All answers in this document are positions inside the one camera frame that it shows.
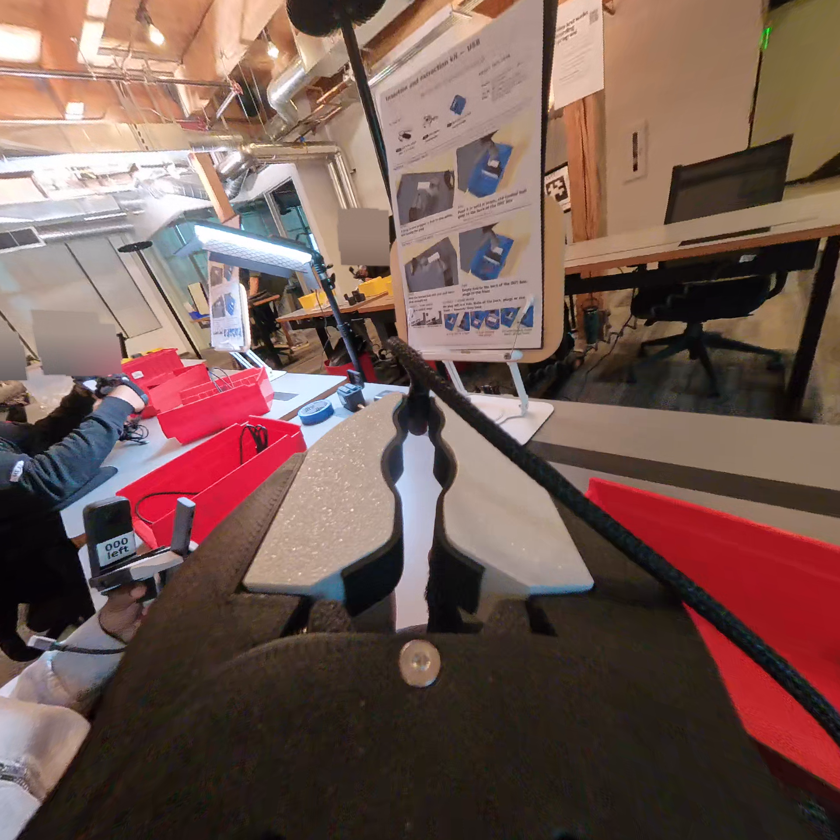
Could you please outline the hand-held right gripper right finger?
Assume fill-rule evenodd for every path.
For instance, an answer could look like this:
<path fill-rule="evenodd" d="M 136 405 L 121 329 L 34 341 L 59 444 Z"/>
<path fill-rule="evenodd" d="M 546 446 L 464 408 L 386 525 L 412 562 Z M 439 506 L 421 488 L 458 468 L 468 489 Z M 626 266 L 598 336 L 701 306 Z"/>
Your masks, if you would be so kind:
<path fill-rule="evenodd" d="M 431 627 L 489 620 L 500 602 L 589 592 L 592 574 L 546 489 L 440 397 L 429 409 L 440 485 L 428 555 Z"/>

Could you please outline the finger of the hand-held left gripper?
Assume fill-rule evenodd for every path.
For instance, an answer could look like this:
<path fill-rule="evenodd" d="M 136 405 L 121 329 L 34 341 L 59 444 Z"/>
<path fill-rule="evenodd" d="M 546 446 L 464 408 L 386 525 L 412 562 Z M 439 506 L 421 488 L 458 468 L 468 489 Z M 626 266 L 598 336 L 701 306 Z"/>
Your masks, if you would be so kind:
<path fill-rule="evenodd" d="M 173 551 L 169 547 L 155 549 L 140 555 L 134 561 L 134 571 L 168 571 L 182 564 L 197 548 L 196 542 L 190 542 L 183 553 Z"/>

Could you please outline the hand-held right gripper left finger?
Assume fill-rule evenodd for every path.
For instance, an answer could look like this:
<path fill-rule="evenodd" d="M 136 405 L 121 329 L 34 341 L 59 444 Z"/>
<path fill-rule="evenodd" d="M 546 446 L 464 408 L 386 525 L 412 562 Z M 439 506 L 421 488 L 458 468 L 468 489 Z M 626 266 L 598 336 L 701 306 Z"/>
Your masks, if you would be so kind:
<path fill-rule="evenodd" d="M 404 569 L 405 395 L 387 393 L 311 446 L 242 581 L 247 592 L 341 602 L 392 599 Z"/>

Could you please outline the red plastic bin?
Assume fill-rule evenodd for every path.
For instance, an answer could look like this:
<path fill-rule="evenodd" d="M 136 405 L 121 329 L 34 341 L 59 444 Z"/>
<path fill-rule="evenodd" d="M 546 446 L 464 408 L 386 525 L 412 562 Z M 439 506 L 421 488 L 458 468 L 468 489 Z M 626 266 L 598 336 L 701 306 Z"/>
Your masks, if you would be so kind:
<path fill-rule="evenodd" d="M 289 457 L 306 449 L 298 425 L 252 416 L 138 478 L 118 495 L 130 502 L 136 536 L 153 550 L 171 542 L 177 498 L 195 501 L 192 541 L 200 543 Z"/>
<path fill-rule="evenodd" d="M 839 549 L 604 479 L 591 501 L 752 629 L 835 708 L 839 701 Z M 748 734 L 838 790 L 838 747 L 782 688 L 696 612 Z"/>
<path fill-rule="evenodd" d="M 122 372 L 139 387 L 149 391 L 184 371 L 176 349 L 159 349 L 122 362 Z"/>
<path fill-rule="evenodd" d="M 166 438 L 186 445 L 270 410 L 275 393 L 264 371 L 208 373 L 208 384 L 182 392 L 181 406 L 156 416 Z"/>
<path fill-rule="evenodd" d="M 208 384 L 210 376 L 205 364 L 182 365 L 168 371 L 133 371 L 131 380 L 148 396 L 148 404 L 140 417 L 148 419 L 182 405 L 182 392 Z"/>

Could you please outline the person's left forearm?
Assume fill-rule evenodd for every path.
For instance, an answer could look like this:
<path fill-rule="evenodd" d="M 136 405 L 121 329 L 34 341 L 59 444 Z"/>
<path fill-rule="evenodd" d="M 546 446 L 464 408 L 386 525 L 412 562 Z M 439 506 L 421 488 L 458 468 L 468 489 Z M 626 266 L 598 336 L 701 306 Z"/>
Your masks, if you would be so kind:
<path fill-rule="evenodd" d="M 1 688 L 1 697 L 68 708 L 85 717 L 119 666 L 126 643 L 105 633 L 93 616 L 65 645 L 86 652 L 43 653 Z"/>

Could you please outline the person's left hand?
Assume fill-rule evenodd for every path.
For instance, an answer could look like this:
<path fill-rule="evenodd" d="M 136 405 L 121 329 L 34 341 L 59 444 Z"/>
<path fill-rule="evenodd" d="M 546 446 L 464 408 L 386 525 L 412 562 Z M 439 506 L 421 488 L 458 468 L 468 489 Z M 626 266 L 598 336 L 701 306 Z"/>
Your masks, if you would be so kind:
<path fill-rule="evenodd" d="M 136 581 L 111 591 L 98 613 L 100 629 L 111 639 L 128 644 L 137 633 L 149 607 L 145 604 L 148 584 Z"/>

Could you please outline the black light stand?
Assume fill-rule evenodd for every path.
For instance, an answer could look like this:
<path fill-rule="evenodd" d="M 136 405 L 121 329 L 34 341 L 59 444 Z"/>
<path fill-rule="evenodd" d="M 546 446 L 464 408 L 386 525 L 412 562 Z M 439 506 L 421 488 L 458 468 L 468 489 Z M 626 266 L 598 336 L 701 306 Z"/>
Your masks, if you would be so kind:
<path fill-rule="evenodd" d="M 343 320 L 340 305 L 335 297 L 335 275 L 331 272 L 331 268 L 327 266 L 322 255 L 317 250 L 312 252 L 311 266 L 314 274 L 317 276 L 320 287 L 328 300 L 336 329 L 340 332 L 344 346 L 350 357 L 352 370 L 355 371 L 355 381 L 358 382 L 359 385 L 364 385 L 366 383 L 366 379 L 364 377 L 359 356 L 355 349 L 351 331 Z"/>

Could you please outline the wooden desk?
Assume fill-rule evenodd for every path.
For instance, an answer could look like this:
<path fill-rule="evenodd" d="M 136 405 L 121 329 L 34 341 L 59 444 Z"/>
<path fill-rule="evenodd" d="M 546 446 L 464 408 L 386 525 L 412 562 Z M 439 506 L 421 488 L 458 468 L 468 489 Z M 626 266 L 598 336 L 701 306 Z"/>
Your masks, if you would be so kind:
<path fill-rule="evenodd" d="M 824 243 L 810 265 L 815 274 L 782 417 L 800 420 L 838 268 L 839 191 L 810 192 L 777 203 L 615 234 L 566 249 L 565 294 L 640 289 L 679 281 L 671 269 L 630 268 L 680 259 L 752 253 L 789 243 Z"/>
<path fill-rule="evenodd" d="M 361 302 L 341 303 L 341 319 L 353 343 L 353 348 L 365 352 L 375 364 L 386 342 L 396 336 L 396 310 L 392 295 L 382 294 Z M 337 323 L 330 306 L 306 310 L 300 308 L 277 317 L 283 329 L 314 329 L 322 344 L 329 344 L 327 330 L 336 329 Z"/>

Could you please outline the instruction poster board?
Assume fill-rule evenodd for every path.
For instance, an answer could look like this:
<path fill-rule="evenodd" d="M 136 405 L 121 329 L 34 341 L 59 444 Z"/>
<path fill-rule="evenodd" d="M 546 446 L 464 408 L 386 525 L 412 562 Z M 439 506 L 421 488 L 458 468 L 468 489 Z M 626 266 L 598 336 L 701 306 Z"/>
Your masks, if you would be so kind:
<path fill-rule="evenodd" d="M 248 300 L 239 269 L 209 258 L 207 278 L 211 347 L 230 353 L 250 350 Z"/>
<path fill-rule="evenodd" d="M 378 88 L 397 330 L 427 360 L 542 361 L 563 337 L 543 168 L 557 2 L 441 35 Z"/>

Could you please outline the white led panel light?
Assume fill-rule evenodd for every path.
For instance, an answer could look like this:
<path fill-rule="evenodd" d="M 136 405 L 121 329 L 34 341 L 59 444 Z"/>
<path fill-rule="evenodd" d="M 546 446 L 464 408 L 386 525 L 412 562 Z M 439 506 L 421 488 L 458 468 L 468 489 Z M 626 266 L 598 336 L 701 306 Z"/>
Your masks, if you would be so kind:
<path fill-rule="evenodd" d="M 301 277 L 303 287 L 319 288 L 315 270 L 317 253 L 296 240 L 251 234 L 236 227 L 197 220 L 192 236 L 178 248 L 173 258 L 204 255 L 225 266 L 246 268 L 273 277 Z"/>

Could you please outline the black round floor lamp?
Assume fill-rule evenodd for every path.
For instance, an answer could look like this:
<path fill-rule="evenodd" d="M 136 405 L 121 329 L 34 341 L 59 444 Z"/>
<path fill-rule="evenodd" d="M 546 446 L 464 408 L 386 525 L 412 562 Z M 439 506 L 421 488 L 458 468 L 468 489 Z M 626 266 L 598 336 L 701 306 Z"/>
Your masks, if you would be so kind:
<path fill-rule="evenodd" d="M 170 300 L 167 292 L 163 288 L 161 282 L 155 275 L 149 260 L 147 259 L 145 252 L 151 249 L 153 243 L 150 240 L 140 240 L 132 243 L 128 243 L 125 245 L 121 245 L 118 247 L 118 252 L 123 255 L 134 255 L 140 261 L 141 265 L 143 266 L 145 272 L 148 274 L 149 279 L 151 280 L 154 288 L 157 290 L 161 299 L 163 300 L 164 305 L 167 307 L 168 311 L 170 312 L 174 323 L 177 325 L 177 328 L 180 330 L 183 338 L 185 339 L 187 345 L 189 346 L 190 350 L 192 351 L 193 356 L 200 360 L 202 358 L 202 353 L 196 346 L 196 343 L 193 340 L 192 335 L 189 333 L 188 329 L 186 328 L 185 324 L 182 322 L 180 316 L 178 315 L 176 309 L 174 308 L 172 301 Z"/>
<path fill-rule="evenodd" d="M 287 14 L 291 25 L 304 35 L 326 38 L 336 32 L 341 33 L 371 135 L 385 194 L 389 205 L 392 206 L 390 174 L 382 126 L 376 113 L 360 44 L 355 34 L 356 26 L 371 20 L 382 10 L 384 4 L 384 1 L 287 1 Z"/>

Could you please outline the black white marker tag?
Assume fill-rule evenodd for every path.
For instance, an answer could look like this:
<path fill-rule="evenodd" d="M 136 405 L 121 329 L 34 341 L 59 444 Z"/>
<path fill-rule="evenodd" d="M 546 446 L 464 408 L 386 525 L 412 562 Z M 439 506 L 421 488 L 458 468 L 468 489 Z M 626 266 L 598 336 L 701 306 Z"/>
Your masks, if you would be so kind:
<path fill-rule="evenodd" d="M 543 189 L 547 199 L 557 204 L 561 212 L 571 211 L 571 180 L 568 162 L 557 165 L 544 174 Z"/>

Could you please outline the white paper sign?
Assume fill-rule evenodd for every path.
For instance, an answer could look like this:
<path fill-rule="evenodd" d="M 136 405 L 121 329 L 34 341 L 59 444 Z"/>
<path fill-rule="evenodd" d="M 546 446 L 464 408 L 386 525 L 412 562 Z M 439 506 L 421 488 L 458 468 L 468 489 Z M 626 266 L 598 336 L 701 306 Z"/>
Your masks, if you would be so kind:
<path fill-rule="evenodd" d="M 561 2 L 556 16 L 551 92 L 558 110 L 604 88 L 603 2 Z"/>

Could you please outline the wooden post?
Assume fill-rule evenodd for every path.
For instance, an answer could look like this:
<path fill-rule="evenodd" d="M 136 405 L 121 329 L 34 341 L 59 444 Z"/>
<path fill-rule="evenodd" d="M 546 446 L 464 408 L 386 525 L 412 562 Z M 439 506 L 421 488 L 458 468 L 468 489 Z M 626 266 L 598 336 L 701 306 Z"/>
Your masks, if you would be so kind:
<path fill-rule="evenodd" d="M 578 245 L 606 231 L 605 90 L 563 108 L 570 176 L 572 242 Z"/>

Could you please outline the silver air duct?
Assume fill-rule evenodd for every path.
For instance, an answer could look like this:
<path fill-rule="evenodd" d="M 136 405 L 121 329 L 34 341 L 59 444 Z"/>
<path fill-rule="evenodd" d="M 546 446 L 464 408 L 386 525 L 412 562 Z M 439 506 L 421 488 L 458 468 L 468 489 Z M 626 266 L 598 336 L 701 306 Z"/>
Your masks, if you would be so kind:
<path fill-rule="evenodd" d="M 315 38 L 293 29 L 292 34 L 297 54 L 266 90 L 274 112 L 265 131 L 270 141 L 301 141 L 360 103 L 341 33 Z"/>

